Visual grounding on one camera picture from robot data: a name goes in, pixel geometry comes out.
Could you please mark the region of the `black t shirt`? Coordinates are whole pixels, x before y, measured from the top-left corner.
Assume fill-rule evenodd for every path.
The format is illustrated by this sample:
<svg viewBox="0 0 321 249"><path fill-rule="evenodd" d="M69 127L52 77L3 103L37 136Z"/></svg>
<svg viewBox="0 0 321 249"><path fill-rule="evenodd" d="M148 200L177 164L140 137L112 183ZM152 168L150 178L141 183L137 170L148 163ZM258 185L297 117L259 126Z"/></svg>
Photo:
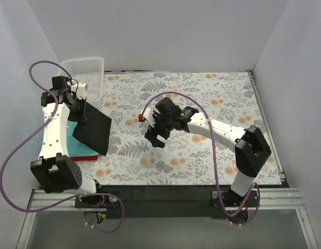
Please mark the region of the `black t shirt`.
<svg viewBox="0 0 321 249"><path fill-rule="evenodd" d="M74 128L73 137L90 149L106 156L112 119L88 102L85 103L84 121Z"/></svg>

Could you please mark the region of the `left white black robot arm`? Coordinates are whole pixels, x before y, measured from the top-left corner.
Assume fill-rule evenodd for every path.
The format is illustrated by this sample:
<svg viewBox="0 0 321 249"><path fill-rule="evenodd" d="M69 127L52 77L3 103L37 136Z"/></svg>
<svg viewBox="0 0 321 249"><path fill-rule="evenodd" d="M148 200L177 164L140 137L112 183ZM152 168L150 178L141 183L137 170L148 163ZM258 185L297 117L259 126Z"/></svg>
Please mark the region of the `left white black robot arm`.
<svg viewBox="0 0 321 249"><path fill-rule="evenodd" d="M87 202L98 208L104 203L104 194L96 189L96 181L82 175L68 154L67 123L87 120L86 101L77 98L68 82L68 77L52 77L52 88L41 95L44 122L49 123L44 127L43 143L38 159L31 162L31 171L46 193L87 194Z"/></svg>

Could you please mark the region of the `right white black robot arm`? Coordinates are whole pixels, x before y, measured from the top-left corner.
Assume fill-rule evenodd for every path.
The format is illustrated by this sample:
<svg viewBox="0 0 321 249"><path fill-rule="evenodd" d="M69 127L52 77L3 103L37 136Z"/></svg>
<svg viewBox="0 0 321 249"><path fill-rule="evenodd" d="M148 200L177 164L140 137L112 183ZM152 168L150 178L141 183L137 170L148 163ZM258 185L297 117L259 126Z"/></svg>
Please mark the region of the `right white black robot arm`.
<svg viewBox="0 0 321 249"><path fill-rule="evenodd" d="M140 122L148 122L145 138L153 147L163 148L165 143L158 138L166 140L171 131L178 130L204 136L234 152L238 172L218 202L227 206L243 205L255 178L272 154L261 130L254 125L241 128L207 118L201 109L189 106L181 109L170 98L163 98L155 108L144 108L138 116Z"/></svg>

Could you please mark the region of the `floral table mat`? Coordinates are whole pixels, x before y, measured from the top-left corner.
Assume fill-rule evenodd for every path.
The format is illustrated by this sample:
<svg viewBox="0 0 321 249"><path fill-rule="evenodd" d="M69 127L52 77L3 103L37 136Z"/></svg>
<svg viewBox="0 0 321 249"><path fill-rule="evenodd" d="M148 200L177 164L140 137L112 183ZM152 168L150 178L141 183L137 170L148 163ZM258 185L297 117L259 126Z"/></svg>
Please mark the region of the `floral table mat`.
<svg viewBox="0 0 321 249"><path fill-rule="evenodd" d="M112 119L106 156L78 161L87 178L108 185L229 185L237 173L234 153L196 134L173 131L164 148L144 138L138 121L145 105L168 97L180 108L205 109L229 125L266 131L247 73L105 74L99 110Z"/></svg>

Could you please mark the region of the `white plastic basket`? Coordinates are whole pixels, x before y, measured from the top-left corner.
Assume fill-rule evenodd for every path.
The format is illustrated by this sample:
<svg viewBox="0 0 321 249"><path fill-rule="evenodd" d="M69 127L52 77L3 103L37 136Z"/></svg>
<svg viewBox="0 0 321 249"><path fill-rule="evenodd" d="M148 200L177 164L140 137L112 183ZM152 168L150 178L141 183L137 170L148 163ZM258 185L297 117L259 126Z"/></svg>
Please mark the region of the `white plastic basket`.
<svg viewBox="0 0 321 249"><path fill-rule="evenodd" d="M87 84L87 101L98 108L103 96L104 59L102 57L74 58L64 60L60 65L73 79Z"/></svg>

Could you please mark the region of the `folded teal t shirt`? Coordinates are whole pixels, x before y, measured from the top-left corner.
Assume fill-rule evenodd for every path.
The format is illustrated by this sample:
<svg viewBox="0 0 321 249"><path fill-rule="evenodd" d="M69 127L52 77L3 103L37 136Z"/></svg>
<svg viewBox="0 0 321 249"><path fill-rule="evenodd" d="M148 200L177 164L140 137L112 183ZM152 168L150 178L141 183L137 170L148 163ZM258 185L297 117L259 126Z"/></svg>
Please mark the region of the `folded teal t shirt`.
<svg viewBox="0 0 321 249"><path fill-rule="evenodd" d="M71 158L89 158L89 157L98 157L99 153L92 150L85 144L78 141L76 138L73 137L73 132L76 126L78 125L77 122L67 122L67 130L66 130L66 139L67 139L67 151Z"/></svg>

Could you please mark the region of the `folded red t shirt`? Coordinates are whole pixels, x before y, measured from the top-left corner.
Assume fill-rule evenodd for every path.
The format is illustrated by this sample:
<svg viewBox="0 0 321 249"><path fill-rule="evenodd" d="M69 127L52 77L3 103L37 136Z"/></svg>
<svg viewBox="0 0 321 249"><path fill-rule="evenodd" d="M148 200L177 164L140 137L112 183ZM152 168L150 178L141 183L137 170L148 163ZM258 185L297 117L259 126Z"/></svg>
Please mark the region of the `folded red t shirt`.
<svg viewBox="0 0 321 249"><path fill-rule="evenodd" d="M79 157L70 157L72 161L97 161L98 160L98 155L96 156L79 156Z"/></svg>

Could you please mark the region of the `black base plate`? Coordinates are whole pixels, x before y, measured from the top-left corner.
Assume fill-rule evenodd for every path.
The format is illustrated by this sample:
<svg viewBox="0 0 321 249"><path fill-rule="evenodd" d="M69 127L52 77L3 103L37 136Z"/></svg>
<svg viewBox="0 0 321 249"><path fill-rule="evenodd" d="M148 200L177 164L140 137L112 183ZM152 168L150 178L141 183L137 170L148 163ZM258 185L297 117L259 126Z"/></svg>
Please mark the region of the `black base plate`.
<svg viewBox="0 0 321 249"><path fill-rule="evenodd" d="M226 218L215 185L102 185L101 191L121 199L125 218Z"/></svg>

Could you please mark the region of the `aluminium front rail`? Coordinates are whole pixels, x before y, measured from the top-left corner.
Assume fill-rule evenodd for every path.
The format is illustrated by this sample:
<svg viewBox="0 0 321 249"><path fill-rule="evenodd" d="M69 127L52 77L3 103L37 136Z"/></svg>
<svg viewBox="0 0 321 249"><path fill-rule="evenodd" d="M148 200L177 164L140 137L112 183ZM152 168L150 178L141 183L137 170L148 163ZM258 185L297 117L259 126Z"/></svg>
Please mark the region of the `aluminium front rail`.
<svg viewBox="0 0 321 249"><path fill-rule="evenodd" d="M40 209L53 205L67 197L69 194L46 194L42 190L34 190L31 194L29 207L31 209ZM261 188L260 189L260 207L261 210L300 210L305 209L300 190L297 188ZM51 210L83 210L92 211L93 208L86 206L77 207L75 199L69 199L54 207Z"/></svg>

